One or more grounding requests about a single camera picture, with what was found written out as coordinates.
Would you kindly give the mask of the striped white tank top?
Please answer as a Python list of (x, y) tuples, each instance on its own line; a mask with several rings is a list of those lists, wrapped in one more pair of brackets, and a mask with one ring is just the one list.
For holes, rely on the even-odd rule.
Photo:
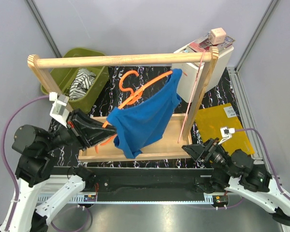
[(70, 100), (77, 100), (85, 96), (95, 79), (95, 73), (86, 68), (80, 68), (69, 89)]

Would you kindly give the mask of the pink wire hanger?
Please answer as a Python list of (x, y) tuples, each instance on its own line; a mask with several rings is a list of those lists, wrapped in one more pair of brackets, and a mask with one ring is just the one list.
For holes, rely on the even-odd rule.
[(189, 108), (190, 108), (190, 105), (191, 105), (191, 102), (192, 102), (192, 98), (193, 98), (193, 96), (194, 96), (195, 88), (196, 88), (196, 86), (197, 86), (197, 80), (198, 80), (198, 77), (199, 77), (199, 72), (200, 72), (201, 64), (202, 64), (202, 62), (203, 62), (204, 54), (205, 54), (205, 50), (203, 51), (202, 56), (201, 56), (200, 64), (199, 64), (199, 67), (198, 67), (198, 71), (197, 71), (197, 73), (196, 73), (196, 77), (195, 77), (194, 85), (193, 85), (193, 88), (192, 88), (192, 91), (191, 91), (191, 95), (190, 95), (190, 98), (189, 98), (189, 102), (188, 102), (187, 110), (186, 110), (186, 113), (185, 113), (185, 117), (184, 117), (184, 120), (183, 120), (183, 124), (182, 124), (182, 127), (181, 127), (181, 131), (180, 131), (180, 134), (179, 134), (179, 137), (178, 137), (177, 143), (180, 142), (180, 139), (181, 139), (182, 134), (183, 134), (184, 126), (185, 126), (185, 123), (186, 123), (187, 118), (188, 118)]

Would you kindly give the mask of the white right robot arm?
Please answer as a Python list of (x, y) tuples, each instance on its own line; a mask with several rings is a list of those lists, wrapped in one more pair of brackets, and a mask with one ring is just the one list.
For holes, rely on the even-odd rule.
[(203, 144), (183, 145), (182, 149), (194, 160), (213, 168), (211, 177), (195, 179), (195, 186), (205, 193), (233, 192), (257, 204), (280, 224), (290, 226), (290, 196), (279, 191), (279, 185), (265, 166), (241, 149), (229, 154), (218, 139)]

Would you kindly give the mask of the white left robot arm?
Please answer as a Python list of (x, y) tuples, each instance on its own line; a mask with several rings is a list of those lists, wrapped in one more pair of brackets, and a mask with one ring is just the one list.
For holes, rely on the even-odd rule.
[(37, 205), (42, 188), (55, 166), (51, 152), (76, 145), (80, 150), (94, 147), (116, 134), (114, 126), (90, 118), (80, 109), (64, 117), (54, 131), (23, 125), (14, 134), (12, 148), (21, 156), (16, 171), (13, 199), (0, 232), (45, 232), (57, 213), (81, 191), (95, 187), (95, 174), (84, 166), (76, 167), (72, 176), (51, 198)]

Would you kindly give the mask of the wooden clothes rack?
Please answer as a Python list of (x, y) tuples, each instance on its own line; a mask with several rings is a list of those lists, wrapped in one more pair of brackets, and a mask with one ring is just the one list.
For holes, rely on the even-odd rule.
[[(40, 69), (49, 67), (76, 64), (108, 66), (200, 62), (201, 56), (202, 53), (171, 53), (41, 59), (37, 55), (30, 55), (27, 63), (41, 80), (43, 75)], [(116, 134), (94, 147), (79, 150), (80, 154), (95, 152), (95, 156), (88, 158), (90, 162), (168, 159), (170, 156), (181, 155), (180, 145), (188, 143), (190, 130), (217, 60), (218, 49), (212, 46), (204, 54), (203, 64), (206, 71), (201, 75), (179, 143), (177, 140), (185, 115), (177, 119), (174, 111), (181, 102), (177, 87), (183, 71), (172, 69), (158, 75), (137, 90), (130, 87), (124, 88), (125, 92), (129, 92), (129, 96), (119, 106), (115, 107), (103, 121), (92, 118), (106, 126), (114, 126)]]

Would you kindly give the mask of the yellow padded envelope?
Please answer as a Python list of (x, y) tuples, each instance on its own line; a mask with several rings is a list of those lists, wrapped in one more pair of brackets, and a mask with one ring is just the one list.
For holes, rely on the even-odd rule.
[[(240, 120), (230, 103), (201, 109), (195, 119), (201, 139), (206, 142), (210, 138), (222, 139), (222, 127), (242, 129)], [(223, 148), (231, 155), (235, 150), (241, 149), (248, 155), (255, 151), (245, 132), (236, 132), (232, 138), (222, 144)]]

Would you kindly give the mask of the green plastic basket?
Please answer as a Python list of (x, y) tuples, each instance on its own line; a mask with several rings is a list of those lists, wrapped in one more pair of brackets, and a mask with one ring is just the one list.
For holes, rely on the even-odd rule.
[(89, 113), (98, 99), (107, 81), (107, 66), (68, 65), (40, 69), (43, 75), (41, 92), (48, 95), (50, 91), (59, 90), (69, 98), (68, 111), (80, 109)]

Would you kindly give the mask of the white storage box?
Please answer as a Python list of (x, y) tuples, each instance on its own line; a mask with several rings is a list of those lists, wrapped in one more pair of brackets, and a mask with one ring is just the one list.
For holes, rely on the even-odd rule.
[[(231, 45), (219, 52), (218, 61), (207, 86), (206, 92), (214, 88), (219, 83), (233, 50), (234, 47)], [(183, 71), (177, 87), (177, 94), (182, 98), (182, 100), (188, 103), (199, 69), (199, 63), (173, 63), (171, 69), (181, 69)]]

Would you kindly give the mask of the stack of books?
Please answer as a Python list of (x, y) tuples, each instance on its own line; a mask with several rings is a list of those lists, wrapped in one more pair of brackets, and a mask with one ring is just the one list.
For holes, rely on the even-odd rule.
[(183, 48), (183, 51), (186, 53), (203, 51), (208, 52), (210, 47), (216, 46), (218, 51), (222, 52), (231, 47), (235, 42), (235, 39), (230, 36), (226, 36), (223, 43), (212, 45), (211, 41), (209, 40), (209, 34), (210, 33), (208, 32), (205, 36), (202, 36), (201, 38), (189, 43), (186, 47)]

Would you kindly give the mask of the beige cube power socket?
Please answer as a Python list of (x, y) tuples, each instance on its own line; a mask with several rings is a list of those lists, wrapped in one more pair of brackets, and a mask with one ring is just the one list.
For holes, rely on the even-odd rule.
[(227, 33), (223, 28), (211, 29), (209, 41), (212, 45), (221, 44), (224, 42)]

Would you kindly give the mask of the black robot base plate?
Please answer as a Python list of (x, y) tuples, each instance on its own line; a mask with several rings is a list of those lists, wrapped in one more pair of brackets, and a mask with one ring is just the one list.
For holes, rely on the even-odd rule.
[(213, 169), (77, 167), (85, 192), (97, 190), (99, 203), (198, 203), (214, 193), (209, 180)]

